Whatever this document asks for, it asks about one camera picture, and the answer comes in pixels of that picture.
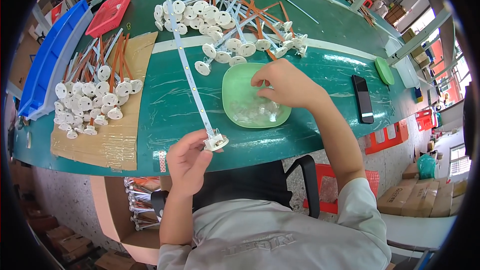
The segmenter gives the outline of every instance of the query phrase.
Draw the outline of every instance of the concrete floor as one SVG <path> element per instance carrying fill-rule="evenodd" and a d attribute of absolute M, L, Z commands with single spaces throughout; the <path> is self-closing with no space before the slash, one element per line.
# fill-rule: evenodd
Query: concrete floor
<path fill-rule="evenodd" d="M 407 118 L 407 125 L 409 132 L 407 141 L 375 154 L 366 156 L 364 153 L 367 146 L 366 137 L 358 139 L 365 168 L 378 171 L 380 175 L 378 196 L 381 196 L 389 187 L 399 183 L 403 171 L 407 165 L 413 162 L 414 148 L 422 152 L 427 150 L 430 133 L 428 131 L 418 131 L 414 115 Z M 316 163 L 329 164 L 325 150 L 315 151 L 310 155 Z M 283 160 L 284 168 L 288 169 L 297 158 Z M 124 251 L 120 243 L 113 241 L 102 233 L 95 211 L 89 176 L 38 167 L 33 167 L 33 175 L 38 202 L 46 212 L 57 217 L 59 223 L 67 225 L 77 233 L 90 238 L 96 246 Z M 290 202 L 293 210 L 297 213 L 308 214 L 308 209 L 302 207 L 306 194 L 300 167 L 289 176 L 287 186 L 293 192 Z M 321 198 L 336 198 L 336 187 L 334 180 L 325 182 L 322 189 L 325 188 L 325 190 L 330 191 L 322 192 Z M 320 219 L 334 222 L 337 216 L 322 212 Z"/>

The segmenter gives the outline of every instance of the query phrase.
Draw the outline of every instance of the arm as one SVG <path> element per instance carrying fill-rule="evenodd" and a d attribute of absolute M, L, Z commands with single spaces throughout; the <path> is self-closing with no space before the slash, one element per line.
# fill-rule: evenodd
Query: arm
<path fill-rule="evenodd" d="M 261 87 L 264 81 L 274 89 L 263 88 L 258 91 L 259 96 L 312 113 L 339 192 L 349 181 L 366 177 L 357 139 L 324 88 L 283 58 L 262 67 L 252 77 L 251 85 Z"/>
<path fill-rule="evenodd" d="M 172 188 L 165 202 L 160 224 L 160 246 L 190 245 L 194 233 L 193 196 L 202 188 L 204 173 L 213 153 L 202 150 L 208 138 L 205 129 L 185 135 L 166 154 Z"/>

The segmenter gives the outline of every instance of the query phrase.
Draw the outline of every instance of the green table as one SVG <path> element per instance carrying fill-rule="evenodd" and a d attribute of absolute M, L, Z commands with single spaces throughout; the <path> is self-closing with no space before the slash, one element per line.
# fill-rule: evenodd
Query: green table
<path fill-rule="evenodd" d="M 156 31 L 153 10 L 156 4 L 162 4 L 164 1 L 131 0 L 120 27 L 126 30 L 129 23 L 130 30 L 126 31 L 130 33 L 130 37 Z M 255 0 L 255 5 L 263 8 L 278 1 Z M 388 37 L 393 36 L 401 40 L 400 34 L 381 18 L 378 22 L 383 28 L 371 27 L 360 15 L 345 8 L 349 5 L 345 0 L 332 0 L 333 3 L 330 0 L 291 0 L 320 24 L 315 24 L 285 0 L 281 1 L 290 20 L 293 21 L 294 31 L 308 33 L 310 39 L 350 47 L 367 55 L 384 58 L 387 58 L 384 46 Z M 273 7 L 268 12 L 283 18 L 279 6 Z M 198 31 L 191 29 L 182 38 L 187 43 L 189 37 L 197 35 Z M 159 33 L 156 42 L 172 39 L 172 33 L 163 31 Z M 90 40 L 90 37 L 84 36 L 77 48 L 84 48 Z M 186 48 L 185 51 L 191 67 L 195 61 L 203 60 L 205 56 L 198 46 Z M 291 50 L 284 57 L 327 90 L 356 137 L 398 122 L 428 105 L 427 102 L 417 104 L 414 89 L 405 89 L 395 68 L 392 68 L 395 84 L 389 89 L 381 81 L 372 59 L 311 46 L 304 58 L 294 54 L 295 51 Z M 248 61 L 267 63 L 270 60 L 265 52 L 257 51 L 248 58 Z M 232 123 L 223 111 L 221 100 L 222 78 L 228 68 L 228 64 L 212 63 L 212 72 L 208 76 L 193 72 L 212 126 L 219 128 L 221 133 L 230 139 L 230 143 L 224 148 L 225 152 L 214 155 L 208 171 L 256 165 L 323 148 L 315 121 L 304 109 L 293 109 L 291 116 L 283 125 L 271 129 L 248 129 Z M 367 80 L 374 111 L 373 124 L 362 124 L 358 121 L 351 83 L 353 74 Z M 426 93 L 429 86 L 422 84 L 421 88 Z M 16 159 L 43 168 L 78 174 L 167 175 L 168 172 L 160 172 L 159 152 L 168 151 L 168 148 L 183 135 L 203 127 L 177 51 L 155 53 L 150 58 L 140 106 L 137 171 L 118 171 L 52 156 L 50 134 L 54 126 L 53 117 L 51 113 L 32 121 L 29 127 L 16 132 L 14 151 Z M 27 131 L 31 132 L 30 149 L 26 148 Z"/>

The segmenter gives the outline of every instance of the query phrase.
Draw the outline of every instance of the blue plastic crate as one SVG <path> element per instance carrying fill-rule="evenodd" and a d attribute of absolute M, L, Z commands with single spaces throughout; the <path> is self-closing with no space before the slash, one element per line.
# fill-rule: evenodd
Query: blue plastic crate
<path fill-rule="evenodd" d="M 30 118 L 38 112 L 39 108 L 44 106 L 57 60 L 75 26 L 87 10 L 87 0 L 81 0 L 51 27 L 33 60 L 25 80 L 18 109 L 19 115 Z M 53 109 L 45 110 L 42 115 L 47 115 L 51 111 Z"/>

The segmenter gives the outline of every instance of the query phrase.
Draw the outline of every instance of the black phone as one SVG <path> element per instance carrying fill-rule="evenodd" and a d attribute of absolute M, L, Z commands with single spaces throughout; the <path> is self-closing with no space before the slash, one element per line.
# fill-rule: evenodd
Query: black phone
<path fill-rule="evenodd" d="M 357 97 L 358 114 L 361 123 L 372 124 L 374 122 L 374 111 L 368 92 L 367 81 L 360 76 L 352 75 L 353 89 Z"/>

